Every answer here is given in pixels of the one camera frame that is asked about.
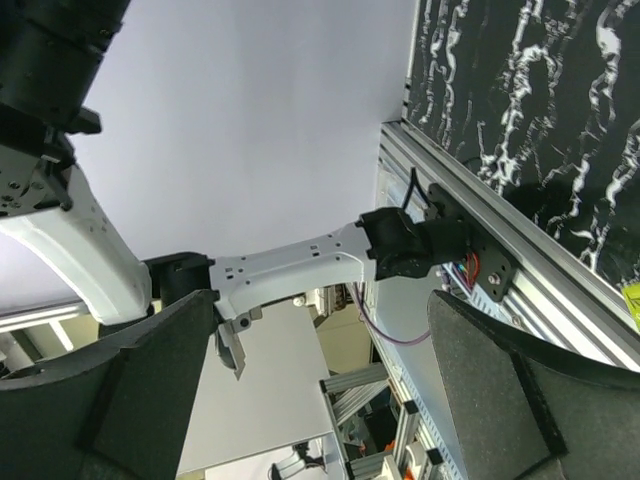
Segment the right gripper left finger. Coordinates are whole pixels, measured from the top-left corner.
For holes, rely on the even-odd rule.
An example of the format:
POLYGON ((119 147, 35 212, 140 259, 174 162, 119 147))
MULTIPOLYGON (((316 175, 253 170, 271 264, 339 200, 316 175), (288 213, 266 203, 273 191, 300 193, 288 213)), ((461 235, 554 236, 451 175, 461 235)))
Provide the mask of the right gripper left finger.
POLYGON ((3 377, 2 478, 175 478, 216 327, 215 298, 196 291, 3 377))

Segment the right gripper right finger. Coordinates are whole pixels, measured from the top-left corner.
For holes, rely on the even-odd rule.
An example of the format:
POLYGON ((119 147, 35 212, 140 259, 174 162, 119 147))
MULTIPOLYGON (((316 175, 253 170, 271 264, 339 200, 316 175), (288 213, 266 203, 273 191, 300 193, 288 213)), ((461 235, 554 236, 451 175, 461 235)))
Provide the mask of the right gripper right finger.
POLYGON ((428 301, 432 346, 470 479, 636 479, 639 375, 428 301))

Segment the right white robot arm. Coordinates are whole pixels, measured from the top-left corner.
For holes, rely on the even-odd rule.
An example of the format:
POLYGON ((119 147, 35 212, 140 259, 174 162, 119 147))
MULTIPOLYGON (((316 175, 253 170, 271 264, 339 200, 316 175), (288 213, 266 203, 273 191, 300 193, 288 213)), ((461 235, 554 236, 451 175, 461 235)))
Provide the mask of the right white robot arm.
POLYGON ((637 2, 421 2, 396 203, 232 257, 136 255, 77 161, 127 7, 1 5, 1 229, 102 330, 2 379, 3 478, 171 479, 333 434, 328 396, 387 377, 450 478, 638 477, 637 2))

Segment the green storey treehouse book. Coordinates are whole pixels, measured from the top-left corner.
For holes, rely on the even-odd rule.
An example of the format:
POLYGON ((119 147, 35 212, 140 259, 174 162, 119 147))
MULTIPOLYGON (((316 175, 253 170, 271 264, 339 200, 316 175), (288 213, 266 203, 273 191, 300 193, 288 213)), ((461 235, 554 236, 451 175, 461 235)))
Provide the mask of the green storey treehouse book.
POLYGON ((634 283, 624 286, 621 293, 636 328, 640 329, 640 284, 634 283))

